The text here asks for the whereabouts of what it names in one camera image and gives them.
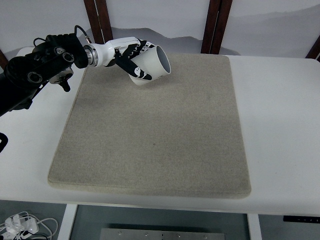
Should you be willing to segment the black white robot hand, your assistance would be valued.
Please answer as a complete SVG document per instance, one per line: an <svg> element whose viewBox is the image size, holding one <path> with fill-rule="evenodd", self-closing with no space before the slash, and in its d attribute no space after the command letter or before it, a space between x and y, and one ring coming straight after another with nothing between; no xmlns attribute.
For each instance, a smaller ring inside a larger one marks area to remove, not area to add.
<svg viewBox="0 0 320 240"><path fill-rule="evenodd" d="M92 44L92 62L97 66L109 67L118 65L129 75L150 81L152 76L142 67L133 62L133 58L156 46L147 41L136 37L123 37L109 40L105 44Z"/></svg>

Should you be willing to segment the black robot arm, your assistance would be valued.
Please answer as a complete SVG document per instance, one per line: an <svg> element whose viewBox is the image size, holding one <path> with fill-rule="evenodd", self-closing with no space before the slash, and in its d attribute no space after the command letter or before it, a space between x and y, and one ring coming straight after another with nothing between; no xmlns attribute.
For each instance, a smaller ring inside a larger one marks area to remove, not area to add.
<svg viewBox="0 0 320 240"><path fill-rule="evenodd" d="M89 65L76 31L48 35L32 53L12 58L0 75L0 114L29 109L47 83L58 84L69 92L72 65L79 69Z"/></svg>

